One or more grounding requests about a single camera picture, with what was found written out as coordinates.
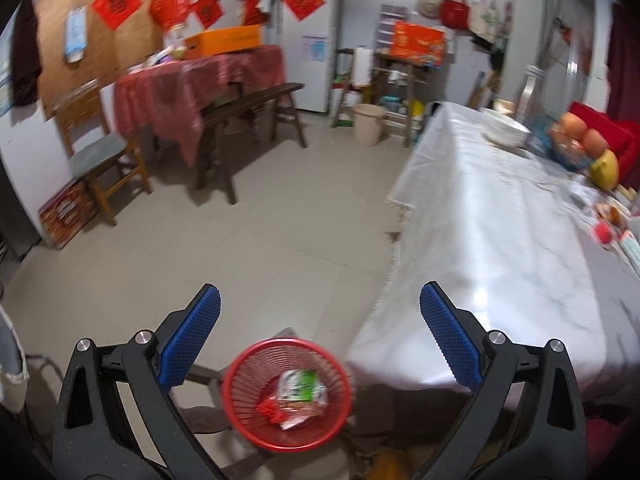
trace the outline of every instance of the basket rim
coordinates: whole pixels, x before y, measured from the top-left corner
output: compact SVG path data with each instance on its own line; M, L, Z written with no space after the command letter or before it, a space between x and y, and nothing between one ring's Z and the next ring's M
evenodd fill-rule
M234 410L232 402L231 402L231 383L232 379L235 376L238 368L252 355L258 353L261 350L266 348L272 348L275 346L297 346L299 348L305 348L308 350L313 350L324 357L331 366L338 372L340 375L340 379L342 384L344 385L345 393L346 393L346 402L343 404L342 409L340 410L340 414L335 421L334 425L331 427L329 431L327 431L324 436L318 438L317 440L305 444L304 446L278 446L277 444L272 444L271 442L267 442L258 436L254 435L251 431L249 431L240 421L236 410ZM327 350L322 348L320 345L313 343L311 341L307 341L305 339L295 339L295 338L274 338L274 339L265 339L264 341L257 342L249 348L245 349L238 357L236 357L233 362L229 365L227 372L225 373L225 378L222 384L222 403L225 409L226 416L228 416L229 421L232 426L239 431L242 436L244 436L249 442L255 444L256 446L260 446L262 448L268 449L274 452L280 453L296 453L302 451L308 451L311 449L315 449L317 447L322 446L329 440L331 440L344 426L346 423L347 417L351 411L351 383L347 376L344 367L339 363L338 359L336 359L332 354L330 354Z

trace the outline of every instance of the beige bucket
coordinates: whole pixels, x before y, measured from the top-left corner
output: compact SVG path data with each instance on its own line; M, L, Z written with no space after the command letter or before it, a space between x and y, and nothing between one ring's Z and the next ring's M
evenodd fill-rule
M386 110L376 105L355 105L353 107L353 135L363 146L374 146L380 141L382 119Z

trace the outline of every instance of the blue gripper pad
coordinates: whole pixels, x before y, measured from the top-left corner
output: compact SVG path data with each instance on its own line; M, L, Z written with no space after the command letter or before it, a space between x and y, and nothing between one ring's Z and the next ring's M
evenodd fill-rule
M482 383L480 353L447 301L429 283L420 292L420 313L458 384L468 386L472 392L478 390Z
M159 357L158 382L165 393L180 386L220 317L220 292L211 285L200 297Z

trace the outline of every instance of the brown patterned box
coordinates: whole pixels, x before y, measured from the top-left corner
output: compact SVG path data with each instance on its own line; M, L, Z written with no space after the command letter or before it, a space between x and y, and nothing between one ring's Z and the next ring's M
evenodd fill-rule
M89 223L98 209L81 180L70 182L39 209L40 221L59 249Z

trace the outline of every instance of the red tablecloth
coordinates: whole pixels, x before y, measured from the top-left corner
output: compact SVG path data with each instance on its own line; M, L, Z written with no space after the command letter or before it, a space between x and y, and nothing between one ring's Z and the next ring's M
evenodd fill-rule
M246 94L284 83L281 48L265 45L124 75L113 89L117 130L131 138L150 124L156 136L178 143L191 167L202 135L200 110L220 97L229 83L242 83Z

